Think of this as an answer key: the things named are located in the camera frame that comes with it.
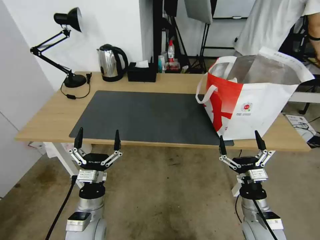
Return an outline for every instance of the desk leg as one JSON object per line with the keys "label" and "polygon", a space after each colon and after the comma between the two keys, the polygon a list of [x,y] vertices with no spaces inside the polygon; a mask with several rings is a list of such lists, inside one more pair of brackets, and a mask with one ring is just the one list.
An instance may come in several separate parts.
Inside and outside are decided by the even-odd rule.
{"label": "desk leg", "polygon": [[[79,170],[74,165],[71,155],[66,152],[66,150],[61,145],[61,143],[48,142],[47,144],[50,145],[50,148],[52,148],[52,150],[55,152],[55,155],[59,158],[60,162],[62,163],[64,168],[68,171],[70,176],[78,175]],[[78,180],[76,183],[79,188],[83,187],[83,183],[79,182]]]}

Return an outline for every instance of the lamp arm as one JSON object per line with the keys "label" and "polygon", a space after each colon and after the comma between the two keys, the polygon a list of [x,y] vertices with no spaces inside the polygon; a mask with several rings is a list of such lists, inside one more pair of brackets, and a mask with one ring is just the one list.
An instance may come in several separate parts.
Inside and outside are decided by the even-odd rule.
{"label": "lamp arm", "polygon": [[[62,42],[63,40],[69,38],[69,36],[70,36],[70,31],[71,31],[71,30],[69,30],[69,29],[63,29],[60,33],[54,35],[53,37],[49,38],[48,40],[40,43],[39,45],[37,45],[37,46],[35,46],[35,47],[32,47],[32,48],[30,49],[30,52],[31,52],[33,55],[35,55],[35,56],[41,58],[42,60],[46,61],[47,63],[50,63],[52,66],[58,68],[59,70],[61,70],[62,72],[66,73],[68,76],[71,77],[71,76],[73,75],[71,69],[67,69],[67,68],[61,66],[60,64],[52,61],[51,59],[47,58],[46,56],[43,56],[43,55],[42,55],[42,52],[44,52],[44,51],[46,51],[47,49],[53,47],[54,45],[58,44],[59,42]],[[62,38],[62,39],[60,39],[59,41],[57,41],[57,42],[55,42],[55,43],[52,43],[52,44],[48,45],[46,48],[40,50],[40,48],[43,48],[43,47],[44,47],[44,44],[45,44],[45,43],[49,42],[50,40],[52,40],[52,39],[54,39],[54,38],[56,38],[56,37],[58,37],[58,36],[60,36],[61,34],[64,34],[65,37]]]}

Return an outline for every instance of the white tote bag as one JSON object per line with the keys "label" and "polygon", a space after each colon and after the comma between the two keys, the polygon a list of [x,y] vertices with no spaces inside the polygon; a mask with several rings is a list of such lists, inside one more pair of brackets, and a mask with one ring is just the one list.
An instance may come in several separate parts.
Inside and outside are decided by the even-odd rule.
{"label": "white tote bag", "polygon": [[[207,92],[200,100],[204,79]],[[262,48],[257,56],[218,58],[200,80],[196,100],[224,140],[254,139],[254,131],[263,136],[298,85],[311,79],[297,59]]]}

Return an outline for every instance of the wooden desk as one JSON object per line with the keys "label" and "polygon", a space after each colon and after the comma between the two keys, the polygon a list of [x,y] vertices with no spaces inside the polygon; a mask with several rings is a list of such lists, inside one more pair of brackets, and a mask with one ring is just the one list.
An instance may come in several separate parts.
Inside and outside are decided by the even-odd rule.
{"label": "wooden desk", "polygon": [[[201,76],[198,74],[158,74],[156,83],[129,82],[125,76],[120,81],[109,83],[102,80],[99,72],[94,72],[91,78],[91,91],[87,97],[70,100],[60,91],[57,91],[17,134],[16,140],[49,142],[48,144],[55,151],[69,174],[77,175],[78,169],[61,143],[74,141],[73,138],[69,137],[69,134],[97,90],[194,94]],[[76,89],[63,88],[63,91],[80,97],[88,92],[88,85],[85,84]],[[269,150],[295,152],[307,152],[310,150],[309,146],[282,114],[278,116],[268,132],[263,136],[263,139]],[[114,140],[83,139],[83,142],[113,144]],[[218,148],[218,146],[173,143],[133,141],[121,141],[121,143],[122,145]],[[234,146],[227,146],[227,148],[257,150],[257,144],[255,140],[235,140]]]}

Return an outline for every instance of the person's arm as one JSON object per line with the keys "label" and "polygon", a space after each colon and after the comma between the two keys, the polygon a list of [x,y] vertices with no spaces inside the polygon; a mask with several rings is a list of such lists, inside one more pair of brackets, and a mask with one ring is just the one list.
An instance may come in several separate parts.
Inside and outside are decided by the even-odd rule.
{"label": "person's arm", "polygon": [[[314,38],[320,38],[320,13],[308,15],[308,20],[309,35]],[[316,51],[317,60],[320,62],[320,41],[309,40]]]}

